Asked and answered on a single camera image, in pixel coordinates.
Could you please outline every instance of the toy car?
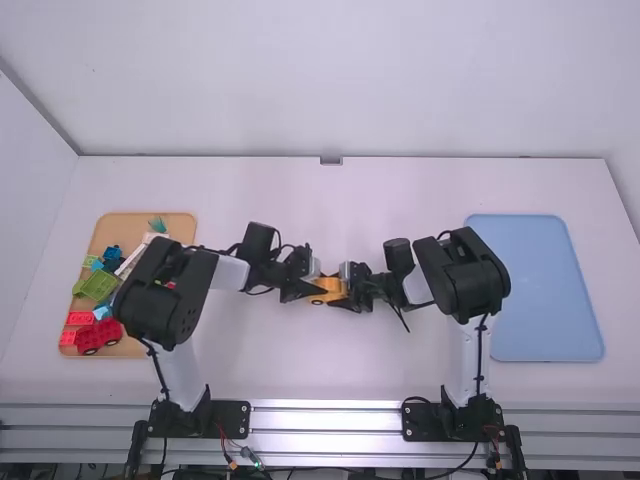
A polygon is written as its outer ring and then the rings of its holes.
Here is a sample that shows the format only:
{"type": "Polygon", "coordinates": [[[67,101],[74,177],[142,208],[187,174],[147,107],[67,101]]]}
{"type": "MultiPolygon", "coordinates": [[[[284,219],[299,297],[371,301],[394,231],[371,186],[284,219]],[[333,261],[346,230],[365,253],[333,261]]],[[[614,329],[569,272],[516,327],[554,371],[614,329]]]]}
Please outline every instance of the toy car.
{"type": "Polygon", "coordinates": [[[115,345],[122,339],[122,324],[114,318],[105,318],[93,325],[80,328],[74,343],[80,355],[93,355],[102,347],[115,345]]]}

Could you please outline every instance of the white table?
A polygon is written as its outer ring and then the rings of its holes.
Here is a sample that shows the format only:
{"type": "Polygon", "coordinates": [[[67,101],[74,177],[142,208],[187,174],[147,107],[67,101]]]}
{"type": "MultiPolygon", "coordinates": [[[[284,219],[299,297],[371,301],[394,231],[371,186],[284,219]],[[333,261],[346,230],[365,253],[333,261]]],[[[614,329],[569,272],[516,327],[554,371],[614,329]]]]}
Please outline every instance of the white table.
{"type": "MultiPolygon", "coordinates": [[[[559,215],[605,358],[492,361],[494,396],[523,430],[531,468],[640,468],[637,239],[603,160],[524,158],[345,158],[341,167],[317,158],[81,158],[0,363],[0,419],[16,427],[0,435],[0,461],[124,459],[129,428],[158,391],[151,362],[67,359],[56,339],[97,218],[162,210],[194,212],[197,241],[216,248],[239,241],[251,220],[276,226],[286,243],[309,242],[327,273],[345,259],[383,270],[383,241],[434,235],[473,213],[559,215]]],[[[249,443],[266,464],[452,466],[470,445],[407,444],[399,434],[399,401],[438,399],[446,358],[435,307],[407,320],[410,335],[383,304],[358,316],[214,292],[194,337],[213,396],[253,399],[249,443]]],[[[157,461],[160,443],[148,447],[147,461],[157,461]]],[[[172,463],[222,463],[215,441],[170,447],[172,463]]]]}

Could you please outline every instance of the aluminum rail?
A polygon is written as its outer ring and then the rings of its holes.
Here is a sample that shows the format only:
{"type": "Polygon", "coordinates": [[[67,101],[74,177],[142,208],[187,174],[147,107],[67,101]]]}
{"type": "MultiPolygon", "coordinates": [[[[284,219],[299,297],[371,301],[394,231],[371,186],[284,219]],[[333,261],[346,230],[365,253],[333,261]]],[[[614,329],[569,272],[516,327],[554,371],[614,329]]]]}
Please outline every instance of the aluminum rail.
{"type": "MultiPolygon", "coordinates": [[[[254,400],[246,442],[267,466],[458,465],[465,443],[407,443],[399,402],[254,400]]],[[[148,405],[0,404],[0,462],[123,463],[148,405]]],[[[505,408],[530,469],[640,470],[640,411],[505,408]]],[[[167,464],[224,465],[218,440],[170,439],[167,464]]],[[[159,463],[150,439],[143,463],[159,463]]],[[[486,449],[468,465],[484,466],[486,449]]],[[[510,463],[505,450],[505,463],[510,463]]]]}

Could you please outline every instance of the lego brick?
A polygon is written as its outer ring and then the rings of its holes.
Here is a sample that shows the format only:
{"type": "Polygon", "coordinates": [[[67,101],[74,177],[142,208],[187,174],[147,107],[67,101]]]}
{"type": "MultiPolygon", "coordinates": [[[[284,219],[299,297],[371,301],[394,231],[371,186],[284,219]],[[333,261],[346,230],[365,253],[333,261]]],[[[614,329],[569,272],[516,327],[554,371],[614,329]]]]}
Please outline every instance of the lego brick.
{"type": "Polygon", "coordinates": [[[70,347],[74,345],[76,340],[76,331],[75,330],[63,330],[60,335],[60,340],[58,341],[58,345],[61,347],[70,347]]]}
{"type": "Polygon", "coordinates": [[[98,320],[110,317],[112,315],[111,307],[108,305],[100,305],[93,309],[93,315],[95,315],[98,320]]]}
{"type": "Polygon", "coordinates": [[[118,278],[104,270],[96,270],[84,282],[80,292],[96,302],[105,301],[118,286],[118,278]]]}
{"type": "Polygon", "coordinates": [[[96,260],[100,260],[100,258],[96,255],[87,255],[84,257],[84,262],[82,262],[82,268],[91,268],[93,262],[96,260]]]}
{"type": "Polygon", "coordinates": [[[96,270],[100,270],[102,267],[104,267],[104,263],[102,263],[98,259],[95,259],[93,261],[93,263],[91,264],[91,272],[95,272],[96,270]]]}
{"type": "Polygon", "coordinates": [[[74,285],[73,285],[73,289],[71,290],[71,293],[76,296],[76,297],[84,297],[84,294],[82,293],[82,286],[84,285],[84,280],[79,279],[74,285]]]}
{"type": "Polygon", "coordinates": [[[119,245],[114,245],[113,247],[107,247],[102,254],[102,258],[105,260],[117,260],[122,255],[122,249],[119,245]]]}
{"type": "Polygon", "coordinates": [[[114,273],[116,270],[118,270],[118,268],[120,268],[120,265],[124,263],[124,260],[124,257],[106,258],[104,260],[104,267],[102,267],[102,269],[109,273],[114,273]]]}
{"type": "Polygon", "coordinates": [[[93,312],[69,312],[65,325],[80,327],[93,325],[95,321],[96,317],[93,312]]]}

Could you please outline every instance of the blue tray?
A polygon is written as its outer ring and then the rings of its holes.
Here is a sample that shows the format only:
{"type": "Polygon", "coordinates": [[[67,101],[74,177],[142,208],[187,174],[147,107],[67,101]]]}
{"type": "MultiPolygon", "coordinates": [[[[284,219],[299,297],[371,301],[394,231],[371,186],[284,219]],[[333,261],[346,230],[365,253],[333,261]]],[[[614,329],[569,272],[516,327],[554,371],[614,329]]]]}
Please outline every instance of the blue tray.
{"type": "Polygon", "coordinates": [[[465,222],[511,276],[511,295],[491,340],[504,362],[597,362],[600,329],[562,219],[553,215],[472,215],[465,222]]]}

